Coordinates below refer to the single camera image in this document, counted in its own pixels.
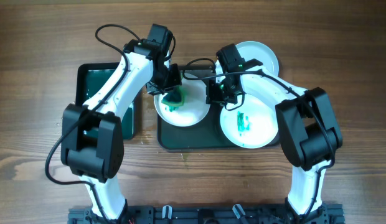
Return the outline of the small dark green water tray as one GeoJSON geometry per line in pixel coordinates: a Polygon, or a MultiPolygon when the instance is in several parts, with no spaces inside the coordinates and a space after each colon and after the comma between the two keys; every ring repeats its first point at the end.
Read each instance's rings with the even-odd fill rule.
{"type": "MultiPolygon", "coordinates": [[[[84,102],[96,94],[116,70],[118,62],[86,63],[78,68],[75,104],[82,106],[84,102]]],[[[136,134],[135,105],[132,101],[121,122],[124,140],[133,139],[136,134]]]]}

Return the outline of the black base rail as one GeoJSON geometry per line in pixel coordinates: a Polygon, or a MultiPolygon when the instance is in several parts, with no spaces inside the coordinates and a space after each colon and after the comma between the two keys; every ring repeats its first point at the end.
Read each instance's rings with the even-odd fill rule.
{"type": "MultiPolygon", "coordinates": [[[[68,222],[106,223],[95,215],[91,207],[71,208],[68,222]]],[[[130,206],[121,215],[121,221],[112,223],[167,224],[167,223],[300,223],[293,212],[284,204],[267,204],[255,207],[163,207],[130,206]]],[[[307,217],[305,223],[344,224],[346,223],[341,204],[323,203],[317,211],[307,217]]]]}

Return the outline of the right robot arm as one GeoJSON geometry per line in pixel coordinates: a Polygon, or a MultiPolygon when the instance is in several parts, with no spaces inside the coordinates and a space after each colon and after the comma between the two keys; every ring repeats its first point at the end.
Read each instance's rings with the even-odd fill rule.
{"type": "Polygon", "coordinates": [[[321,207],[323,178],[335,163],[342,134],[327,93],[272,74],[257,45],[230,44],[216,53],[207,103],[223,107],[220,126],[234,144],[257,148],[279,139],[293,166],[287,204],[296,220],[304,221],[321,207]]]}

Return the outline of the green yellow sponge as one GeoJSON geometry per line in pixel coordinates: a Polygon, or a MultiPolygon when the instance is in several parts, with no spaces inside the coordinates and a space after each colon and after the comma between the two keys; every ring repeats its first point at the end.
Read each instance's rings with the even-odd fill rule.
{"type": "Polygon", "coordinates": [[[168,92],[161,100],[162,104],[172,107],[180,107],[184,102],[185,95],[179,86],[168,92]]]}

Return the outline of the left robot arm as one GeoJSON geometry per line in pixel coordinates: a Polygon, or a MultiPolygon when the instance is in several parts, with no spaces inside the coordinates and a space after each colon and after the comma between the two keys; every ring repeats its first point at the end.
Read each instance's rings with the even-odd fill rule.
{"type": "Polygon", "coordinates": [[[62,164],[87,187],[93,206],[85,216],[93,223],[131,223],[128,204],[116,176],[124,156],[121,122],[142,87],[150,95],[165,94],[181,84],[176,64],[169,60],[175,38],[165,26],[153,24],[148,37],[129,41],[106,83],[83,105],[68,105],[62,135],[62,164]]]}

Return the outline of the large dark serving tray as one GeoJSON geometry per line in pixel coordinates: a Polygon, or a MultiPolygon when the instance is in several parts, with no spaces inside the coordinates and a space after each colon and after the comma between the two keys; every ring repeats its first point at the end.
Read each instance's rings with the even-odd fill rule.
{"type": "MultiPolygon", "coordinates": [[[[210,75],[210,70],[188,70],[186,80],[198,81],[210,75]]],[[[188,127],[173,126],[158,115],[158,141],[168,151],[193,149],[218,149],[239,147],[229,141],[220,127],[220,112],[223,106],[210,105],[206,117],[195,125],[188,127]]],[[[274,140],[266,145],[277,144],[278,133],[274,140]]]]}

